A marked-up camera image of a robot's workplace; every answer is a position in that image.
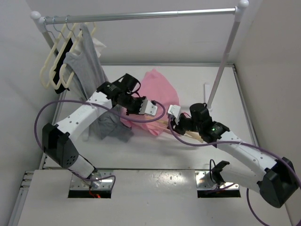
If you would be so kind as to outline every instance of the white garment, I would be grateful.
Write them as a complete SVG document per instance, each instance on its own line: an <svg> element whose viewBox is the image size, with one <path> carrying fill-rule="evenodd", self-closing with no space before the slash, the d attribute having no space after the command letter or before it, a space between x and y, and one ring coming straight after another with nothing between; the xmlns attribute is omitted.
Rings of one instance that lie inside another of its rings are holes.
<svg viewBox="0 0 301 226"><path fill-rule="evenodd" d="M100 42L99 40L97 40L96 38L92 37L92 41L93 41L93 44L94 44L94 47L95 47L95 51L96 51L96 54L97 54L97 57L99 58L100 57L100 52L106 48L106 45L104 45L102 42ZM78 44L76 45L74 51L73 51L73 54L75 55L79 55L81 53L81 50L83 48L83 38L81 37L80 38L80 41L78 42Z"/></svg>

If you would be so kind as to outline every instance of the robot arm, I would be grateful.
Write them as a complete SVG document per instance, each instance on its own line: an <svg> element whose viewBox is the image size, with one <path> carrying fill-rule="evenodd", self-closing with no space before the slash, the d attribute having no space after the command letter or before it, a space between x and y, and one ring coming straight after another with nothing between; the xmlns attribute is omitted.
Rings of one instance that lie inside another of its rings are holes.
<svg viewBox="0 0 301 226"><path fill-rule="evenodd" d="M238 169L227 161L221 161L212 169L212 180L209 174L206 176L210 187L226 181L235 182L258 192L264 200L277 208L298 189L296 179L284 164L255 148L241 145L243 141L228 127L212 120L206 104L192 105L191 118L180 113L180 110L176 105L171 105L168 109L168 114L173 117L171 125L174 131L179 134L184 134L187 130L198 132L204 141L217 142L214 144L216 148L229 153L248 167ZM283 160L293 168L290 160L285 157Z"/></svg>
<svg viewBox="0 0 301 226"><path fill-rule="evenodd" d="M146 97L132 96L137 83L139 81L129 74L113 83L105 82L87 100L91 105L82 105L56 125L46 124L42 131L43 151L61 167L75 172L81 178L91 178L97 170L78 153L74 142L92 122L116 104L125 107L127 114L155 116L157 113L158 107ZM106 109L94 107L92 103Z"/></svg>

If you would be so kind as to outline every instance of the white pole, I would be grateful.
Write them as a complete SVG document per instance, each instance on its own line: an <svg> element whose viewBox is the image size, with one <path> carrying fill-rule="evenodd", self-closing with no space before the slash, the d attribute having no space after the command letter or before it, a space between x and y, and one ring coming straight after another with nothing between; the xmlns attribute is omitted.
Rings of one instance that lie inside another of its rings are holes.
<svg viewBox="0 0 301 226"><path fill-rule="evenodd" d="M208 99L208 103L207 103L207 108L208 109L212 108L213 98L216 94L217 87L220 83L222 73L223 73L225 65L227 63L231 47L233 45L237 30L238 30L239 25L240 25L241 18L243 17L244 11L248 7L248 5L249 5L248 0L240 0L240 2L238 3L238 6L236 7L234 24L232 26L232 30L231 30L231 33L230 33L230 36L229 36L229 39L228 39L228 42L227 42L227 45L226 45L226 49L225 49L225 51L222 55L222 61L221 61L220 67L217 71L217 75L216 75L214 84L212 86L210 97Z"/></svg>

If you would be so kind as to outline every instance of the clothes hanger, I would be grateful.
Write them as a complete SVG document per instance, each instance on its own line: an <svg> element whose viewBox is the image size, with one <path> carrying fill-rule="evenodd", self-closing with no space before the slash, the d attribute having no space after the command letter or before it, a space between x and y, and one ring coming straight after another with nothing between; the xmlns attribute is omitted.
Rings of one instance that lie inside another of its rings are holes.
<svg viewBox="0 0 301 226"><path fill-rule="evenodd" d="M93 26L94 27L93 27L93 30L91 32L91 37L93 37L93 35L94 35L95 31L96 31L96 23L95 22L93 22ZM82 39L82 31L80 31L79 34L78 34L78 36L76 37L76 40L74 41L74 43L73 43L73 45L72 45L72 47L71 47L71 49L69 51L70 53L72 53L74 51L76 45L78 44L78 42L81 39ZM71 74L69 75L69 78L68 78L67 82L65 82L65 80L63 78L63 75L64 75L64 73L66 71L66 66L67 66L66 64L63 64L61 66L61 69L60 69L60 82L67 89L69 87L70 83L71 83L71 80L72 80L73 76L74 76L74 71L71 72Z"/></svg>
<svg viewBox="0 0 301 226"><path fill-rule="evenodd" d="M46 88L46 89L49 88L49 86L50 86L50 81L46 82L46 81L44 80L43 74L44 74L45 70L47 69L47 66L48 66L48 64L49 64L49 61L50 61L51 57L53 56L53 54L54 54L55 51L56 51L56 47L57 47L58 43L60 42L61 38L63 37L62 33L63 33L64 30L66 29L66 25L64 24L64 26L62 27L62 30L61 30L60 34L58 35L57 38L55 38L55 35L54 35L51 31L47 30L47 28L46 28L45 20L46 20L47 18L49 18L49 17L47 16L47 17L45 17L44 20L43 20L43 21L44 21L44 27L45 27L45 30L52 34L52 36L54 37L55 41L54 41L54 44L53 44L53 47L52 47L50 53L48 54L48 57L46 58L46 61L45 61L44 65L43 65L43 67L42 67L41 70L40 70L40 82L41 82L42 86L44 86L44 88Z"/></svg>
<svg viewBox="0 0 301 226"><path fill-rule="evenodd" d="M74 34L74 30L75 30L76 26L78 25L78 23L74 23L73 26L72 26L72 28L71 28L71 30L70 30L69 27L68 27L68 25L67 25L68 16L66 17L66 23L65 23L65 25L66 25L67 29L70 32L69 32L67 38L65 39L65 41L64 41L64 43L62 45L62 48L60 49L59 53L57 54L53 66L50 68L50 71L49 71L49 82L50 82L50 84L52 85L52 87L54 89L59 89L59 87L62 84L61 79L59 79L59 81L57 82L57 84L53 81L53 79L55 77L55 74L57 73L55 71L55 69L57 67L57 63L60 60L60 58L61 58L61 56L62 56L62 54L63 54L63 52L64 52L64 50L65 50L65 48L66 48L66 46L67 46L67 44L69 42L69 40L70 40L70 38L72 37L72 35L74 35L74 37L76 37L75 34Z"/></svg>

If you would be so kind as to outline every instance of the clothes rack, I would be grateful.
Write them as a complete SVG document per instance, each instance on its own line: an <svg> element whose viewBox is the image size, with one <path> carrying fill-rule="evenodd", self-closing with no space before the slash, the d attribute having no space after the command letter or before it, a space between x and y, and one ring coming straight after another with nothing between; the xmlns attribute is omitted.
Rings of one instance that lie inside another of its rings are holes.
<svg viewBox="0 0 301 226"><path fill-rule="evenodd" d="M222 55L222 60L212 86L212 90L207 102L207 107L212 108L213 98L216 94L218 85L220 83L222 73L227 63L230 50L232 48L235 36L237 34L241 19L245 9L248 7L248 0L240 0L238 6L234 8L221 8L221 9L201 9L201 10L183 10L183 11L165 11L165 12L145 12L145 13L121 13L121 14L99 14L99 15L86 15L86 16L54 16L42 17L37 11L31 12L31 18L34 20L38 30L43 34L46 42L50 47L53 46L53 40L46 29L48 24L66 24L66 23L83 23L83 22L98 22L98 21L114 21L114 20L133 20L133 19L150 19L150 18L163 18L163 17L178 17L178 16L205 16L205 15L228 15L233 14L234 23L228 38L225 51Z"/></svg>

